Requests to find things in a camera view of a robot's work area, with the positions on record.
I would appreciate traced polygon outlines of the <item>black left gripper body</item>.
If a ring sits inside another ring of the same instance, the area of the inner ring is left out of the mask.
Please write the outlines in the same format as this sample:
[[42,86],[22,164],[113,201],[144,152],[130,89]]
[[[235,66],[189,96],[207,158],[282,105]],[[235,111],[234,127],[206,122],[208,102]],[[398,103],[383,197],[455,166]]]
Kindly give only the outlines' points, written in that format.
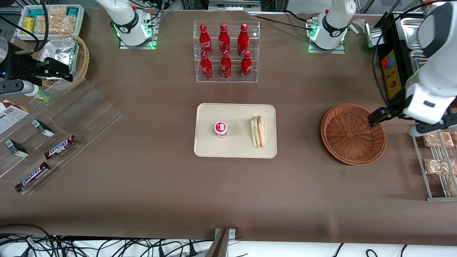
[[385,94],[384,102],[386,104],[385,109],[387,110],[385,112],[387,113],[387,116],[384,118],[384,121],[388,121],[394,118],[408,119],[408,116],[403,113],[403,109],[406,103],[405,93],[405,88],[402,87],[391,100],[387,99],[387,94]]

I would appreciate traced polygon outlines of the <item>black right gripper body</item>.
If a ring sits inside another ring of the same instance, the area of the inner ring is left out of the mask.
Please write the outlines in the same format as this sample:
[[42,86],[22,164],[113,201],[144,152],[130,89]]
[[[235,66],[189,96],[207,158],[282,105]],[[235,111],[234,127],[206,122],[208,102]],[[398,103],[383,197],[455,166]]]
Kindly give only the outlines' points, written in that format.
[[6,56],[6,79],[20,79],[22,77],[44,76],[45,68],[39,60],[29,54],[8,53]]

